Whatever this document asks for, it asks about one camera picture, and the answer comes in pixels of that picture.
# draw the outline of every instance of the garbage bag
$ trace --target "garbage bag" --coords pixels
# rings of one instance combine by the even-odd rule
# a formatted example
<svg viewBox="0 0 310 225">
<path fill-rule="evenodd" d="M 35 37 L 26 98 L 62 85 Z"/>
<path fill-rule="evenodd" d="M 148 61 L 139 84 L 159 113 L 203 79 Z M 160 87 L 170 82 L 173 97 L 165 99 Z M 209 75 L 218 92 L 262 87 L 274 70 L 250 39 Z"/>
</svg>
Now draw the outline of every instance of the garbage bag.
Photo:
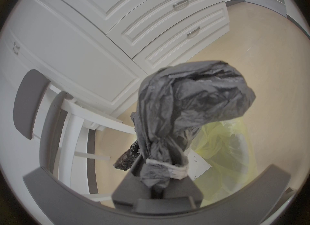
<svg viewBox="0 0 310 225">
<path fill-rule="evenodd" d="M 242 118 L 204 125 L 191 149 L 212 167 L 194 180 L 202 206 L 237 192 L 257 176 L 254 150 Z"/>
<path fill-rule="evenodd" d="M 200 126 L 242 116 L 255 94 L 222 61 L 179 64 L 145 78 L 139 88 L 135 131 L 146 164 L 141 181 L 161 192 L 170 178 L 187 176 L 190 146 Z"/>
<path fill-rule="evenodd" d="M 132 167 L 136 159 L 139 157 L 140 153 L 141 151 L 139 148 L 139 144 L 137 141 L 135 141 L 130 146 L 130 148 L 125 153 L 123 153 L 121 157 L 119 157 L 117 161 L 113 164 L 114 168 L 124 171 L 130 169 L 130 167 Z"/>
</svg>

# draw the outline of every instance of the gray plastic bag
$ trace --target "gray plastic bag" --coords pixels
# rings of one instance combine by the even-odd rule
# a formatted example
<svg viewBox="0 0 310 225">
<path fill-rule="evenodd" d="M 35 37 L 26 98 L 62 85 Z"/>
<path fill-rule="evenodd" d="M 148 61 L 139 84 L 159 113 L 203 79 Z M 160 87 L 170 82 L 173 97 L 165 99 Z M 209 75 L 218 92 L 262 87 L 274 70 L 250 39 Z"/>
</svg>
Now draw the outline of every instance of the gray plastic bag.
<svg viewBox="0 0 310 225">
<path fill-rule="evenodd" d="M 222 61 L 179 64 L 145 78 L 132 115 L 146 159 L 142 182 L 161 192 L 170 178 L 186 177 L 184 151 L 200 127 L 242 116 L 254 99 L 243 76 Z"/>
</svg>

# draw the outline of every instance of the translucent yellow bag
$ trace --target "translucent yellow bag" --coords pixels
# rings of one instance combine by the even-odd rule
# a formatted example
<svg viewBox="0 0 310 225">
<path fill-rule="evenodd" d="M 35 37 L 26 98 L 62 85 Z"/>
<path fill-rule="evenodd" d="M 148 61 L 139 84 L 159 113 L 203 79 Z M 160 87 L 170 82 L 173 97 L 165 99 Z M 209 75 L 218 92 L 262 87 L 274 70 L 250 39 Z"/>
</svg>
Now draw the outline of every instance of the translucent yellow bag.
<svg viewBox="0 0 310 225">
<path fill-rule="evenodd" d="M 235 193 L 257 176 L 242 118 L 204 125 L 191 148 L 212 166 L 194 181 L 204 194 L 201 207 Z"/>
</svg>

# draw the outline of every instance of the beige floor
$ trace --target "beige floor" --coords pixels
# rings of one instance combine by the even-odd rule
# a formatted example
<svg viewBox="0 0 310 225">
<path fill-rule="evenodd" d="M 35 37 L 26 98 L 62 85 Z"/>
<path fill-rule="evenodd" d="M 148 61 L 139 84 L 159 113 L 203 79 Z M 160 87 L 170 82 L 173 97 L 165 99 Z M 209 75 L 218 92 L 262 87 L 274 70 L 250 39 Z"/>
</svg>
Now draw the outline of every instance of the beige floor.
<svg viewBox="0 0 310 225">
<path fill-rule="evenodd" d="M 239 3 L 228 7 L 228 14 L 230 31 L 190 61 L 223 60 L 244 75 L 257 96 L 244 120 L 258 172 L 276 164 L 292 175 L 290 187 L 299 188 L 310 168 L 310 40 L 286 18 L 261 6 Z M 133 125 L 135 108 L 119 119 Z M 132 140 L 111 129 L 96 134 L 95 153 L 111 156 L 109 162 L 95 162 L 99 193 L 113 192 L 125 176 L 112 164 Z"/>
</svg>

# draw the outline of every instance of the drawer handle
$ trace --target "drawer handle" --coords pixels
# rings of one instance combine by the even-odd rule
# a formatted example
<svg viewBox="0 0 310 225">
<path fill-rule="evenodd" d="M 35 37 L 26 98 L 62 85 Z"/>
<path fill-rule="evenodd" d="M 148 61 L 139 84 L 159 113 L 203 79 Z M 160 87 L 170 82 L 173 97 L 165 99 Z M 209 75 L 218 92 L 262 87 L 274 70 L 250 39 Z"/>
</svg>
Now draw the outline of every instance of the drawer handle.
<svg viewBox="0 0 310 225">
<path fill-rule="evenodd" d="M 193 33 L 196 33 L 199 29 L 200 29 L 200 27 L 196 28 L 195 30 L 193 30 L 193 31 L 190 32 L 190 33 L 187 33 L 186 35 L 187 35 L 187 36 L 191 36 Z"/>
<path fill-rule="evenodd" d="M 14 47 L 16 47 L 17 49 L 19 49 L 19 46 L 16 45 L 16 42 L 14 41 Z"/>
<path fill-rule="evenodd" d="M 184 2 L 188 2 L 188 1 L 189 1 L 189 0 L 182 0 L 182 1 L 179 1 L 179 2 L 175 3 L 175 4 L 173 5 L 173 7 L 175 8 L 176 6 L 178 6 L 178 5 L 180 5 L 180 4 L 184 3 Z"/>
<path fill-rule="evenodd" d="M 13 52 L 14 52 L 16 55 L 18 55 L 18 52 L 15 51 L 15 48 L 13 48 Z"/>
</svg>

